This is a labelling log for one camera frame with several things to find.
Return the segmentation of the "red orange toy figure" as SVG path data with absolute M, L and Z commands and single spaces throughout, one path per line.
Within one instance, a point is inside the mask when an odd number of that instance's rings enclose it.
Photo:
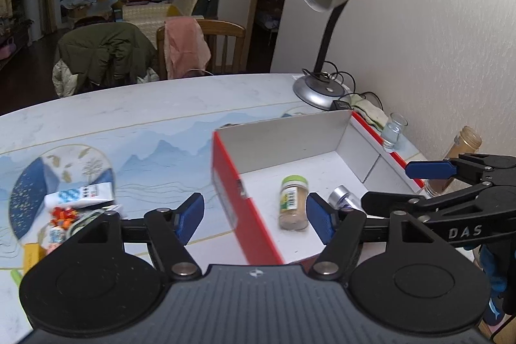
M 67 231 L 78 219 L 78 212 L 73 208 L 56 207 L 51 212 L 51 225 Z

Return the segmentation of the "yellow small box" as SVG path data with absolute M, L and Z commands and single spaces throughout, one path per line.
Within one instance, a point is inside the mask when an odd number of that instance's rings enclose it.
M 23 274 L 26 274 L 46 256 L 46 249 L 38 243 L 28 243 L 23 246 Z

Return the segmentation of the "red white cardboard box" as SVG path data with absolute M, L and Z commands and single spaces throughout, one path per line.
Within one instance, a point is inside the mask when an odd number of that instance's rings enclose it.
M 213 133 L 213 182 L 251 265 L 309 265 L 323 249 L 306 222 L 310 193 L 359 207 L 367 191 L 417 194 L 405 160 L 387 152 L 360 115 L 334 111 L 221 127 Z

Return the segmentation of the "wooden chair pink cloth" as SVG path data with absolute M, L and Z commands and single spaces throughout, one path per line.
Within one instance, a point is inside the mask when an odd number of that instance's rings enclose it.
M 237 73 L 246 29 L 238 24 L 190 16 L 168 17 L 156 30 L 161 79 Z

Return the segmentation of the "green lid spice jar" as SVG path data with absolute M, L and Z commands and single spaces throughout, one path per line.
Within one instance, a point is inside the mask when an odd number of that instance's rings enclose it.
M 308 226 L 306 199 L 309 184 L 301 175 L 289 175 L 282 180 L 279 195 L 279 226 L 287 231 L 303 231 Z

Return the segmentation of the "small clear glass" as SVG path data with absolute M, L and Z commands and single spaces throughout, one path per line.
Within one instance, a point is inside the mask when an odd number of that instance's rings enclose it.
M 381 132 L 382 146 L 391 152 L 408 126 L 407 119 L 399 113 L 391 113 Z

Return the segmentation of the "clear jar silver lid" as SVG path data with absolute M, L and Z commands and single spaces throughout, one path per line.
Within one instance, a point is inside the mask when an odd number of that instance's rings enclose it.
M 337 186 L 328 197 L 329 205 L 336 210 L 354 209 L 362 211 L 360 199 L 350 192 L 344 185 Z

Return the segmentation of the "blue white striped toy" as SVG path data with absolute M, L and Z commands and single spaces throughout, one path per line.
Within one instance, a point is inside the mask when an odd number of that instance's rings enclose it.
M 56 250 L 61 244 L 63 244 L 66 240 L 66 231 L 60 226 L 54 226 L 50 228 L 49 235 L 49 244 L 46 249 L 46 254 L 51 253 Z

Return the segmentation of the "green jacket on chair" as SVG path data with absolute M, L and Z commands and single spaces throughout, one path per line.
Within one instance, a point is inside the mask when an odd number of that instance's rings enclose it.
M 157 50 L 130 23 L 87 25 L 57 43 L 52 81 L 60 98 L 159 81 Z

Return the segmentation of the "grey correction tape dispenser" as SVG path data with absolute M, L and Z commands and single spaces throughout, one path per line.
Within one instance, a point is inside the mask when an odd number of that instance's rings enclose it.
M 93 211 L 83 212 L 79 215 L 79 218 L 75 220 L 69 229 L 66 231 L 66 238 L 71 238 L 74 234 L 82 230 L 96 218 L 105 213 L 104 209 L 97 209 Z

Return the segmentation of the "pink cloth on chair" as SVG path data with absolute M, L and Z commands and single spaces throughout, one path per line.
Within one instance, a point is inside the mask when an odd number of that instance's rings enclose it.
M 164 60 L 168 79 L 182 79 L 192 71 L 204 71 L 211 58 L 197 19 L 168 17 L 164 21 Z

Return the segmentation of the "sofa with blankets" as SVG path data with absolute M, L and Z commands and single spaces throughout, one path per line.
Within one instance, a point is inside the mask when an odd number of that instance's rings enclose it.
M 135 25 L 156 47 L 156 32 L 167 17 L 217 18 L 219 0 L 127 0 L 123 22 Z

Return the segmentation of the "white blue tube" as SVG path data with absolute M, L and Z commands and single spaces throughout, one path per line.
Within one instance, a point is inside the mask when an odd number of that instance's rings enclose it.
M 112 202 L 114 200 L 113 184 L 102 182 L 86 185 L 77 189 L 59 190 L 44 198 L 45 208 L 53 211 L 61 209 L 82 209 Z

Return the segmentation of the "folded green white cloth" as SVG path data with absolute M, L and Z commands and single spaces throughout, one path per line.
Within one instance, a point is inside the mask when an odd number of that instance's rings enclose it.
M 379 132 L 386 126 L 388 121 L 387 115 L 369 100 L 354 93 L 351 95 L 350 104 L 354 112 L 357 112 L 369 126 L 374 127 Z

